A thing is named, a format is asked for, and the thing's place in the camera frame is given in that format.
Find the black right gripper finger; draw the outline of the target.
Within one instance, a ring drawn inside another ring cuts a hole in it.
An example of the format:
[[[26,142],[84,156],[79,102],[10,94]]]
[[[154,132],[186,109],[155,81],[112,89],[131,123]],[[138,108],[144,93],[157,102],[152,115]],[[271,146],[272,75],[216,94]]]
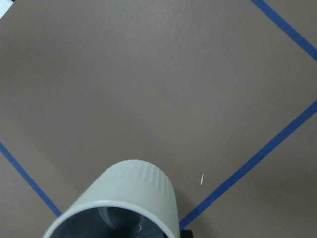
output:
[[[180,232],[180,238],[193,238],[193,232],[191,230],[182,230]]]

